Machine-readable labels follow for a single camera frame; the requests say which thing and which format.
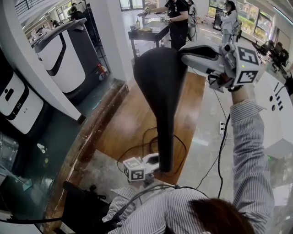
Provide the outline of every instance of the person in white clothes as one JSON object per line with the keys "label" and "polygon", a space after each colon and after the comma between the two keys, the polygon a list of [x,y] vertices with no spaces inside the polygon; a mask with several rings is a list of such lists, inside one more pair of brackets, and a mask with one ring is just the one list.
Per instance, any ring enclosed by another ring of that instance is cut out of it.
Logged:
{"label": "person in white clothes", "polygon": [[236,11],[235,3],[228,1],[226,4],[227,17],[222,16],[222,43],[230,42],[234,35],[235,29],[238,27],[238,14]]}
{"label": "person in white clothes", "polygon": [[195,38],[195,30],[196,30],[196,7],[192,0],[188,2],[189,10],[188,10],[188,39],[194,42]]}

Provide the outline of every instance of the black funnel-shaped object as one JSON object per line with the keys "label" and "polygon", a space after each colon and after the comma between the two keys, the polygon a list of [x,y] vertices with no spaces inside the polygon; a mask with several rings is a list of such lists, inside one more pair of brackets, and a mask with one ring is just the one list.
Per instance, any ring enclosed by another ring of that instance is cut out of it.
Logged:
{"label": "black funnel-shaped object", "polygon": [[171,48],[155,48],[136,59],[134,78],[157,118],[160,171],[173,169],[174,116],[187,66]]}

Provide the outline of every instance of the striped shirt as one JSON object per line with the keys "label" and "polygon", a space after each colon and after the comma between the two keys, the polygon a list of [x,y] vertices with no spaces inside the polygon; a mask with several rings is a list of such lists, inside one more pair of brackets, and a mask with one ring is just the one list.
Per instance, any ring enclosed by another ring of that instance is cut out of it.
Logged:
{"label": "striped shirt", "polygon": [[[231,107],[234,133],[234,201],[239,212],[249,218],[255,233],[270,227],[274,198],[270,185],[268,158],[262,146],[264,124],[259,115],[263,108],[245,100]],[[116,189],[107,216],[109,221],[136,193],[133,186]],[[121,227],[112,234],[163,234],[166,226],[176,234],[202,234],[205,230],[193,215],[189,201],[208,199],[192,189],[168,189],[136,209],[132,203],[120,216]]]}

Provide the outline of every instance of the electrical outlet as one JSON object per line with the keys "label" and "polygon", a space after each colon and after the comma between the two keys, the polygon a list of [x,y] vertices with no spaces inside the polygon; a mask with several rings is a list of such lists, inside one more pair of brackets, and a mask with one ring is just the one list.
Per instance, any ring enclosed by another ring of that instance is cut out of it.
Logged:
{"label": "electrical outlet", "polygon": [[225,123],[220,121],[220,128],[219,128],[220,135],[224,135],[224,130],[225,130]]}

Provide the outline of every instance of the hair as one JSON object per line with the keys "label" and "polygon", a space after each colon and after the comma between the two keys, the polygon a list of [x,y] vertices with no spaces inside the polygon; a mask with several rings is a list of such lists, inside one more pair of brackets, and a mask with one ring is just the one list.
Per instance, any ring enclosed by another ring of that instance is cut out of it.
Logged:
{"label": "hair", "polygon": [[227,5],[231,6],[231,10],[228,11],[228,16],[229,16],[229,15],[231,14],[232,11],[235,11],[235,10],[236,10],[236,5],[235,5],[235,3],[232,2],[232,1],[228,1],[228,2],[226,3],[226,6],[227,6]]}
{"label": "hair", "polygon": [[[216,198],[193,200],[190,207],[205,232],[255,234],[248,218],[229,202]],[[165,234],[175,233],[166,227]]]}

